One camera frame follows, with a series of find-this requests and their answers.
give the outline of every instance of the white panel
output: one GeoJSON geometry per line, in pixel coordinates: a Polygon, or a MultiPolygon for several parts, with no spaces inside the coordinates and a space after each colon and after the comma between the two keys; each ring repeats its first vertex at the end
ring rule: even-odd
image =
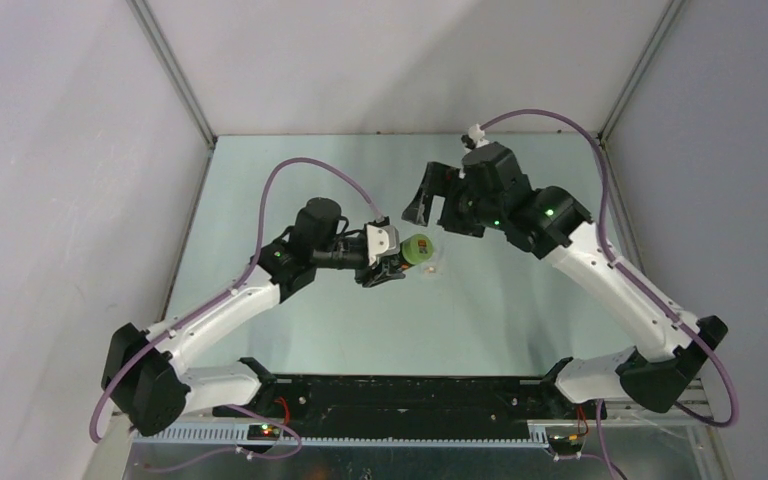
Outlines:
{"type": "Polygon", "coordinates": [[[667,0],[151,3],[217,133],[284,134],[596,130],[667,0]]]}
{"type": "Polygon", "coordinates": [[[730,328],[723,441],[739,479],[768,478],[768,2],[689,2],[610,147],[650,277],[730,328]]]}
{"type": "Polygon", "coordinates": [[[110,335],[161,311],[206,150],[126,4],[0,2],[0,479],[80,478],[110,335]]]}
{"type": "MultiPolygon", "coordinates": [[[[579,136],[491,139],[516,153],[533,185],[561,185],[586,207],[598,205],[593,155],[579,136]]],[[[353,176],[404,237],[428,234],[443,252],[437,273],[413,269],[404,280],[363,289],[351,271],[320,270],[313,284],[231,332],[197,365],[253,356],[289,373],[531,375],[566,356],[595,357],[631,345],[595,298],[549,262],[516,250],[501,232],[477,239],[400,220],[426,162],[460,163],[456,135],[220,137],[169,315],[196,306],[239,275],[254,252],[263,182],[278,162],[298,155],[353,176]]],[[[341,180],[293,165],[278,174],[270,192],[265,241],[316,196],[337,201],[350,228],[371,220],[366,204],[341,180]]],[[[442,201],[434,207],[439,212],[442,201]]]]}

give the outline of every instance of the yellow-green object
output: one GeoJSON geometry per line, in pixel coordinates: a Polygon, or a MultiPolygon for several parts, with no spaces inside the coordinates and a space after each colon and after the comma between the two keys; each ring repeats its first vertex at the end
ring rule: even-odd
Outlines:
{"type": "Polygon", "coordinates": [[[431,244],[431,239],[421,233],[402,242],[402,257],[411,265],[418,265],[430,259],[433,254],[434,245],[431,244]]]}

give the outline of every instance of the wall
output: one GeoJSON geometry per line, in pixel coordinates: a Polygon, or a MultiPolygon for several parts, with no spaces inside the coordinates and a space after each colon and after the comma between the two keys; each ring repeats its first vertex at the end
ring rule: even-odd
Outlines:
{"type": "Polygon", "coordinates": [[[0,2],[0,479],[81,476],[110,334],[160,314],[206,155],[126,2],[0,2]]]}
{"type": "Polygon", "coordinates": [[[667,3],[151,2],[218,134],[598,130],[667,3]]]}
{"type": "Polygon", "coordinates": [[[738,478],[768,478],[768,2],[690,2],[609,148],[650,276],[731,328],[722,436],[738,478]]]}

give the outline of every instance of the gray wall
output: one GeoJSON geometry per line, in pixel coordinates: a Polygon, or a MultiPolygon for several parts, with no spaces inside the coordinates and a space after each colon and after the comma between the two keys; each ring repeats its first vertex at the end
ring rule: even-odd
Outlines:
{"type": "Polygon", "coordinates": [[[160,314],[206,154],[126,2],[0,2],[0,479],[80,478],[110,334],[160,314]]]}
{"type": "Polygon", "coordinates": [[[690,2],[609,149],[647,273],[731,328],[722,435],[738,478],[768,478],[768,2],[690,2]]]}

